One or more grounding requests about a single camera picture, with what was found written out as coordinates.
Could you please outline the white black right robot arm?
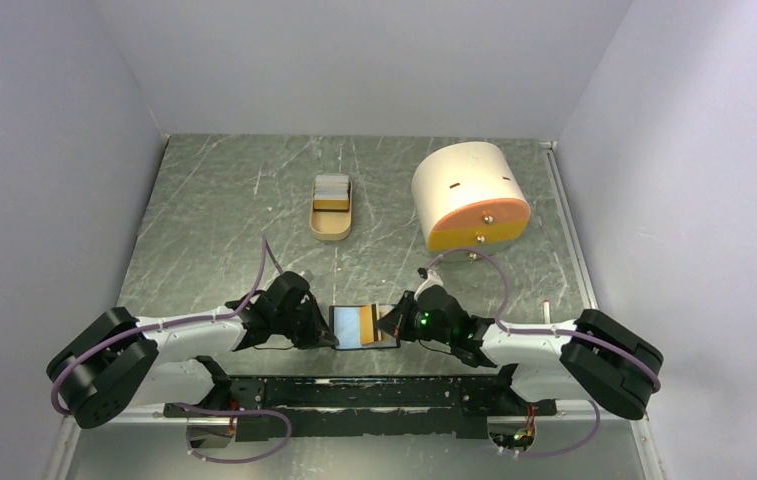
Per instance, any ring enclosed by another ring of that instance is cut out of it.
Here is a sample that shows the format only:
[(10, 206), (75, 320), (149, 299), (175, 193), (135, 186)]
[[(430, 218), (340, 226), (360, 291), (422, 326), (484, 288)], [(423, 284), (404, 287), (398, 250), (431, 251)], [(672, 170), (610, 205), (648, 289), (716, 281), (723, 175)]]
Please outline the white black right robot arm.
[(507, 414), (539, 401), (588, 400), (640, 420), (660, 389), (661, 352), (595, 309), (560, 323), (509, 326), (468, 313), (444, 287), (430, 286), (405, 292), (375, 326), (400, 341), (443, 344), (466, 366), (506, 370), (493, 398)]

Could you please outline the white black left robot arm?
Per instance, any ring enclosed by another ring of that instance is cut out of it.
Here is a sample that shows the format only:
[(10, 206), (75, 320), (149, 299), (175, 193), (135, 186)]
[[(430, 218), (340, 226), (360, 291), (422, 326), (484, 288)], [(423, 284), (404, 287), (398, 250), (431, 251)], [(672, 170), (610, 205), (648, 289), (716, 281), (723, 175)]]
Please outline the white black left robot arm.
[(47, 365), (53, 407), (92, 429), (129, 407), (191, 405), (215, 416), (243, 406), (215, 361), (283, 336), (299, 350), (339, 341), (303, 276), (286, 271), (265, 289), (188, 316), (102, 313)]

